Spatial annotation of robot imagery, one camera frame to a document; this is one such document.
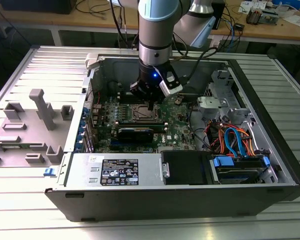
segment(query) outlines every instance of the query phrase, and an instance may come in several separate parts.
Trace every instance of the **black plastic front panel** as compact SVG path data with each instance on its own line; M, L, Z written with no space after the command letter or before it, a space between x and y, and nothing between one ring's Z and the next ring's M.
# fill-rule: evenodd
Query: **black plastic front panel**
M65 191L45 194L68 220L82 222L254 216L294 191L293 187L238 187L82 191L72 193L74 197L66 197L71 192Z
M229 60L228 62L229 62L229 66L231 67L234 74L236 75L240 86L242 87L249 102L251 103L252 108L254 109L255 113L260 119L262 126L267 132L279 156L281 157L284 165L288 169L293 180L299 185L299 187L295 187L295 192L292 195L287 196L287 198L285 199L287 201L292 201L300 197L300 163L296 159L295 155L293 154L292 150L288 146L284 137L280 133L276 124L270 117L265 106L261 102L260 98L258 97L257 93L255 92L254 88L250 84L249 80L247 79L246 75L240 68L237 61Z

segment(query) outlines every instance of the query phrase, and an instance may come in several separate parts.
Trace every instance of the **blue clip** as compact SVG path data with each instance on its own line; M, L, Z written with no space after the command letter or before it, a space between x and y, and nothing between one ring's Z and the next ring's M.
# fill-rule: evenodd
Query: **blue clip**
M86 122L83 120L80 120L79 126L80 127L84 127L86 125Z
M83 127L79 127L79 128L78 128L78 132L79 132L80 134L82 134L84 131L85 131L85 129L84 129Z
M234 166L235 163L230 156L217 156L213 159L213 164L215 167L219 166Z
M45 177L54 177L55 176L55 170L53 168L46 168L44 173L43 173L43 176Z
M84 138L84 136L82 136L82 135L77 135L75 139L76 139L77 141L80 141L80 140L82 140L83 138Z
M82 112L84 114L88 114L90 112L90 110L88 108L86 108L86 107L83 107Z
M80 149L80 148L82 148L82 143L76 142L74 144L74 147Z
M264 156L263 157L263 161L264 161L264 164L267 166L267 167L270 167L270 160L267 156Z

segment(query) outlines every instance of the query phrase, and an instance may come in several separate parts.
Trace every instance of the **power supply label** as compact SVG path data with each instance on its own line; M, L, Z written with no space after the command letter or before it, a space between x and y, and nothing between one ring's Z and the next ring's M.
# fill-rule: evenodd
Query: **power supply label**
M102 186L138 185L138 159L104 159L100 183Z

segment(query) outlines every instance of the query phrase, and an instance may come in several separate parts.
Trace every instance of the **metal table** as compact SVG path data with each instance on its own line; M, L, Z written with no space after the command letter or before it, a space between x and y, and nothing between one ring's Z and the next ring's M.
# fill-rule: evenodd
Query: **metal table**
M0 124L8 102L21 101L33 87L44 89L54 109L76 107L89 53L132 50L42 46L31 49L0 92ZM235 59L300 162L300 86L276 60L266 55L217 53ZM0 168L0 239L300 239L300 197L280 202L257 216L117 222L70 222L43 194L55 178L45 167Z

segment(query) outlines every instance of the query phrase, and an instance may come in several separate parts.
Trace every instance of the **wooden workbench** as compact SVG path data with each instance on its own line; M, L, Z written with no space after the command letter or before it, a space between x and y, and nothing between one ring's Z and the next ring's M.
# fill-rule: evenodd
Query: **wooden workbench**
M300 44L300 27L289 23L283 19L279 19L277 25L259 24L250 25L246 23L246 14L238 13L241 0L227 0L228 9L231 16L237 23L245 25L242 41L249 42L267 42L282 44ZM106 0L90 0L90 5L99 5L107 3ZM82 11L88 12L88 4L86 2L79 6ZM95 11L109 9L108 5L94 8ZM106 19L93 16L92 14L82 13L73 9L68 15L43 13L43 12L23 12L23 11L4 11L0 5L3 15L12 22L16 27L20 28L39 28L51 30L56 45L62 45L59 35L60 30L70 31L88 31L88 32L106 32L116 33L117 29L113 21L111 11L104 12ZM128 32L135 34L138 30L137 11L126 9L126 20ZM10 26L0 15L0 26ZM222 21L218 30L211 32L210 38L215 41L225 39L229 34L226 23Z

